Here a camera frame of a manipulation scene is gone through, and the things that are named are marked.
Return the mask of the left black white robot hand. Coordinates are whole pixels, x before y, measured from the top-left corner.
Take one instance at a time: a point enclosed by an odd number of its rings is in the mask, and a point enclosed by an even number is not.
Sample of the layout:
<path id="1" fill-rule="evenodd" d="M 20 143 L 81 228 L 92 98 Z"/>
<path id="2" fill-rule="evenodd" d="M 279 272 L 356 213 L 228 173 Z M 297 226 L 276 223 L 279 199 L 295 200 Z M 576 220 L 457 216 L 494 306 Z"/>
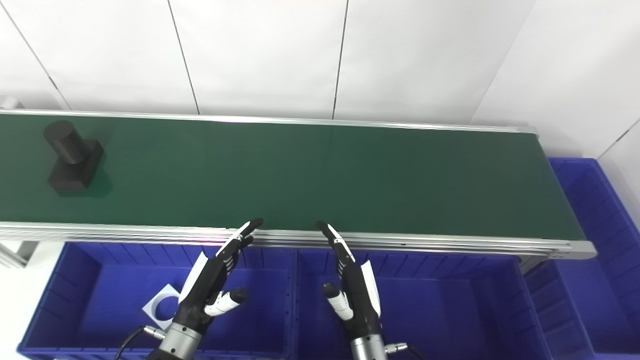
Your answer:
<path id="1" fill-rule="evenodd" d="M 253 242 L 252 233 L 262 225 L 262 218 L 252 219 L 238 228 L 214 256 L 201 253 L 183 285 L 174 323 L 204 336 L 214 317 L 233 310 L 249 298 L 249 290 L 244 287 L 230 291 L 223 288 L 238 264 L 241 251 Z"/>

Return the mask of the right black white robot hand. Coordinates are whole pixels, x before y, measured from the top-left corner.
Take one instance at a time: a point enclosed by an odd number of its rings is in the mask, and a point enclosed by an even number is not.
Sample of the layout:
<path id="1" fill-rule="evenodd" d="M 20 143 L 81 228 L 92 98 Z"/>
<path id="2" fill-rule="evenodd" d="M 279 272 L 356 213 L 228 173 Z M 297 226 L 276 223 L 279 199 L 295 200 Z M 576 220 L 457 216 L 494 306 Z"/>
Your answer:
<path id="1" fill-rule="evenodd" d="M 345 239 L 329 223 L 318 220 L 315 225 L 334 251 L 336 273 L 342 285 L 327 281 L 321 290 L 342 321 L 346 338 L 352 342 L 381 335 L 381 305 L 370 262 L 358 264 Z"/>

